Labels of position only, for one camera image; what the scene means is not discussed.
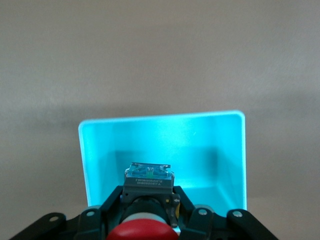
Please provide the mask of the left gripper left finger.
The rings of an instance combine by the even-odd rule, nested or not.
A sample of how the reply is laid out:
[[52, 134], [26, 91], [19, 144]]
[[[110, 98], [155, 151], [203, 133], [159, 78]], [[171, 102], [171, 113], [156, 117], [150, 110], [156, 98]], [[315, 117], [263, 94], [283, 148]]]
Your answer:
[[65, 214], [51, 212], [11, 237], [12, 240], [104, 240], [107, 212], [120, 202], [123, 186], [118, 185], [101, 206], [90, 207], [67, 220]]

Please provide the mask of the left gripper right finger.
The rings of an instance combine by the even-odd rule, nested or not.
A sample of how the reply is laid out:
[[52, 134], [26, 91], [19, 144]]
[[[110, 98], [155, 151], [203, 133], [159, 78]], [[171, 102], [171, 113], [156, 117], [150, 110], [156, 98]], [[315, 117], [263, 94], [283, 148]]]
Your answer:
[[173, 192], [180, 195], [179, 240], [276, 240], [277, 237], [255, 216], [244, 209], [232, 209], [226, 217], [196, 207], [181, 186]]

